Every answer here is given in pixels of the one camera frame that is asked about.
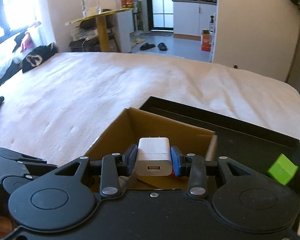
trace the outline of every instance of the white bedsheet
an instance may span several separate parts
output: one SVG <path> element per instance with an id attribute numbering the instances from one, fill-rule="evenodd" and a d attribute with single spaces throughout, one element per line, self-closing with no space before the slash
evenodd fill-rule
<path id="1" fill-rule="evenodd" d="M 58 165 L 83 155 L 125 107 L 139 108 L 149 96 L 300 139 L 300 96 L 288 84 L 175 57 L 56 54 L 34 70 L 17 73 L 0 87 L 0 95 L 5 97 L 0 147 Z"/>

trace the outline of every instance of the orange box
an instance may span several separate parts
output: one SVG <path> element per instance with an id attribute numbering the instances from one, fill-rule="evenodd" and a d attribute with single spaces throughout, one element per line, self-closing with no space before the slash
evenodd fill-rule
<path id="1" fill-rule="evenodd" d="M 201 50 L 208 52 L 211 51 L 209 30 L 204 30 L 201 33 Z"/>

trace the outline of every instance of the white charger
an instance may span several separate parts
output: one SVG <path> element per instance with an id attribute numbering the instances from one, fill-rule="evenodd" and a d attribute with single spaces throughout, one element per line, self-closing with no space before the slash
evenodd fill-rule
<path id="1" fill-rule="evenodd" d="M 169 176 L 172 173 L 169 139 L 141 138 L 135 168 L 139 176 Z"/>

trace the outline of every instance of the white cabinet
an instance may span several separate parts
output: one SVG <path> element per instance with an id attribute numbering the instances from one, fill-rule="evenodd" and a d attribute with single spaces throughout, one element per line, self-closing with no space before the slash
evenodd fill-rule
<path id="1" fill-rule="evenodd" d="M 200 3 L 173 3 L 173 32 L 175 34 L 199 36 Z"/>
<path id="2" fill-rule="evenodd" d="M 210 29 L 211 16 L 217 12 L 217 6 L 212 4 L 200 4 L 200 27 L 199 32 Z"/>
<path id="3" fill-rule="evenodd" d="M 173 17 L 175 34 L 200 36 L 202 30 L 210 27 L 210 16 L 217 12 L 217 6 L 196 2 L 174 2 Z"/>

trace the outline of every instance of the glass jar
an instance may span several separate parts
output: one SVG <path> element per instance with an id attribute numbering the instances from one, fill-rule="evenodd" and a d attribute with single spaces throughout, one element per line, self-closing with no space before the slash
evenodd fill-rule
<path id="1" fill-rule="evenodd" d="M 81 5 L 83 17 L 89 17 L 101 13 L 99 0 L 81 0 Z"/>

